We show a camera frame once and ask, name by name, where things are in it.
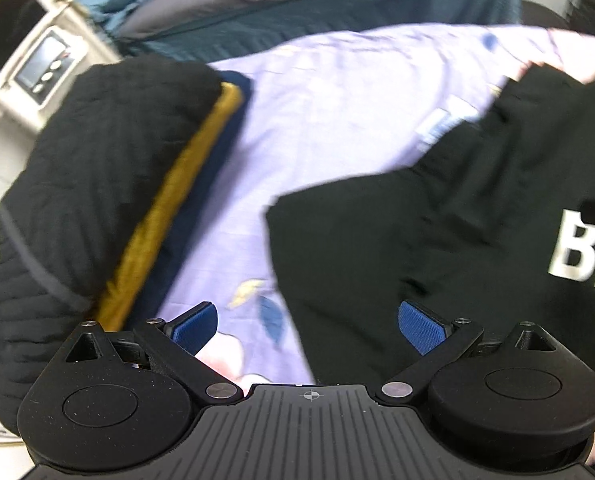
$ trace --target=yellow lining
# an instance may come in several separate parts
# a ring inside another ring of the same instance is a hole
[[[166,173],[151,209],[133,231],[113,279],[107,282],[106,290],[98,301],[96,319],[106,331],[122,329],[137,294],[156,262],[175,214],[190,192],[226,122],[242,101],[240,89],[223,82],[222,94],[210,114]]]

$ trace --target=black t-shirt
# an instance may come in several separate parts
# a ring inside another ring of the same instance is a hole
[[[479,123],[412,168],[281,197],[271,256],[322,383],[378,385],[419,358],[397,311],[416,301],[489,339],[543,326],[595,370],[595,82],[551,67],[511,82]]]

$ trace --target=monitor screen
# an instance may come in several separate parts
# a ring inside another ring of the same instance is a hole
[[[0,71],[46,12],[37,0],[0,0]]]

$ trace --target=crosshair mark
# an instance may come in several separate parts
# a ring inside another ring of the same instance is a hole
[[[304,397],[306,400],[310,400],[311,402],[313,402],[314,400],[318,400],[320,397],[324,396],[319,394],[315,390],[309,390],[307,393],[303,394],[302,397]]]

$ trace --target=mattress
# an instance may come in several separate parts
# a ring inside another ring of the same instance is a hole
[[[591,79],[595,38],[530,27],[399,26],[310,36],[215,63],[249,76],[257,91],[159,316],[212,301],[218,334],[198,357],[245,389],[312,383],[276,288],[268,206],[296,189],[413,164],[458,121],[477,119],[529,62]]]

